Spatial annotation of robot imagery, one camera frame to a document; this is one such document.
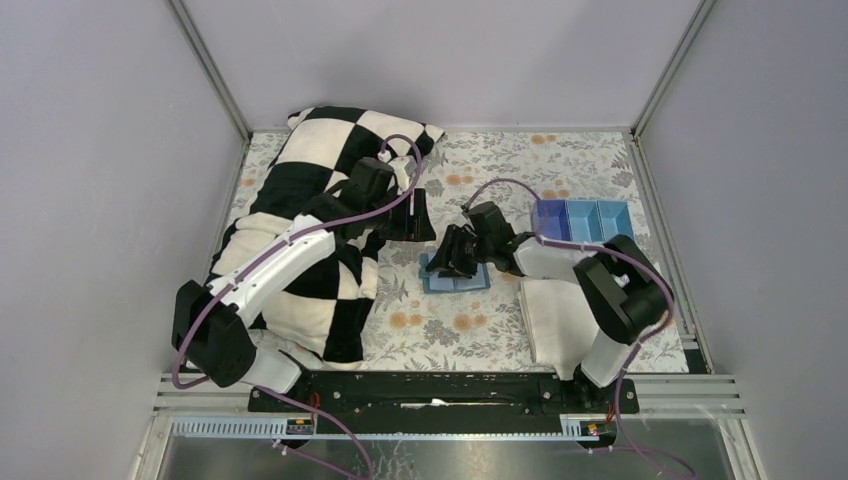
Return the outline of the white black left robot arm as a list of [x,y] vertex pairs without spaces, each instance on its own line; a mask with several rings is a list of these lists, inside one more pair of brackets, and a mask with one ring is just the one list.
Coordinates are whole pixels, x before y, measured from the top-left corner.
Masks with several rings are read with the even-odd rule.
[[173,385],[180,390],[194,385],[179,379],[180,367],[190,362],[203,381],[221,388],[243,383],[288,392],[301,366],[259,349],[249,326],[275,295],[347,241],[406,221],[422,170],[420,155],[408,162],[362,159],[349,179],[310,199],[281,235],[244,264],[204,285],[190,280],[181,286],[171,336],[177,352]]

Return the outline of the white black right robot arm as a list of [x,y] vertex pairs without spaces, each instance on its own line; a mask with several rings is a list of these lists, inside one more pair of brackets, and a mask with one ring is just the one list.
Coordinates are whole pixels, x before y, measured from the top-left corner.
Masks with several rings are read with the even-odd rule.
[[472,280],[480,267],[520,278],[521,316],[531,357],[564,381],[613,384],[647,329],[669,319],[673,295],[632,238],[575,243],[516,232],[492,202],[447,227],[424,270]]

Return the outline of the blue card holder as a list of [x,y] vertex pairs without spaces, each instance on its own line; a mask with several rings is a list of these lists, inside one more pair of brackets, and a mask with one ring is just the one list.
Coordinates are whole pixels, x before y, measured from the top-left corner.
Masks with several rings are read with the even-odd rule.
[[471,278],[440,277],[438,273],[428,273],[426,271],[426,267],[433,257],[433,252],[423,253],[419,257],[419,278],[422,280],[423,292],[425,294],[473,292],[486,290],[491,287],[488,268],[485,264],[478,264],[477,271]]

